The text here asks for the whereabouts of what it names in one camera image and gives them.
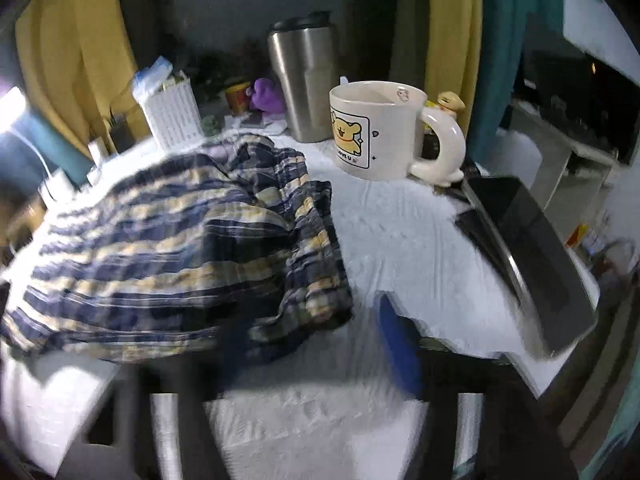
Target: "teal curtain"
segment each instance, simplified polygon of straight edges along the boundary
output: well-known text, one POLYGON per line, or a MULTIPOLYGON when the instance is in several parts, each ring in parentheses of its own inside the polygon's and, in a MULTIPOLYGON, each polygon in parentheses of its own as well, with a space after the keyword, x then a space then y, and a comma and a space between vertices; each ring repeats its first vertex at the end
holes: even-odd
MULTIPOLYGON (((13 127, 36 146, 51 171, 62 168, 78 187, 87 182, 92 161, 36 111, 25 112, 13 127)), ((36 193, 46 177, 40 160, 27 146, 11 134, 0 135, 0 195, 23 200, 36 193)))
POLYGON ((467 134, 468 152, 480 164, 511 100, 530 12, 562 34, 564 0, 482 0, 480 67, 467 134))

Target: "purple plush toy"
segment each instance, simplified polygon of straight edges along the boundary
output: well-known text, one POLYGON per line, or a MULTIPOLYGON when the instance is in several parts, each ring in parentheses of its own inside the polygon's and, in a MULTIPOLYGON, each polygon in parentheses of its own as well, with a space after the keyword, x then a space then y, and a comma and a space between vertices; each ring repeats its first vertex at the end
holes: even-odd
POLYGON ((284 112, 282 96, 271 79, 261 77, 255 80, 254 94, 251 96, 251 109, 262 110, 268 114, 284 112))

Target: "mug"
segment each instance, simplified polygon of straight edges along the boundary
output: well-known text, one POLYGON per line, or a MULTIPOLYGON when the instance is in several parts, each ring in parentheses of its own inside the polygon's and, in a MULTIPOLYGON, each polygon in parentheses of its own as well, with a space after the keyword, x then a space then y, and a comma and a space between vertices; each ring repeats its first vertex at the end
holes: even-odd
POLYGON ((367 180, 412 174, 438 186, 462 179, 466 143, 452 117, 424 106, 427 94, 389 81, 357 81, 329 92, 336 164, 367 180), (440 141, 436 160, 420 158, 424 124, 440 141))

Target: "plastic bag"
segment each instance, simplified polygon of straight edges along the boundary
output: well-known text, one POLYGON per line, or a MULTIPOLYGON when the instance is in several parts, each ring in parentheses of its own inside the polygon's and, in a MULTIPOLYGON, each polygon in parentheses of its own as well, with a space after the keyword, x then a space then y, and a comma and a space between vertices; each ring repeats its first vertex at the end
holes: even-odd
POLYGON ((133 78, 131 93, 139 105, 142 105, 158 91, 160 85, 171 75, 174 66, 160 56, 149 68, 137 72, 133 78))

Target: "striped fabric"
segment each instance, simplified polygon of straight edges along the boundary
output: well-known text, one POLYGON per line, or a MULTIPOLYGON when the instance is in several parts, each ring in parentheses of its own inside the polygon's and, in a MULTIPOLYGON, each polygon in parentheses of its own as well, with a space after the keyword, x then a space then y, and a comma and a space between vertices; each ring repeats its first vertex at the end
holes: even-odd
POLYGON ((215 348, 241 310, 268 359, 351 317, 330 201, 300 152, 265 137, 161 162, 52 221, 2 335, 132 362, 215 348))

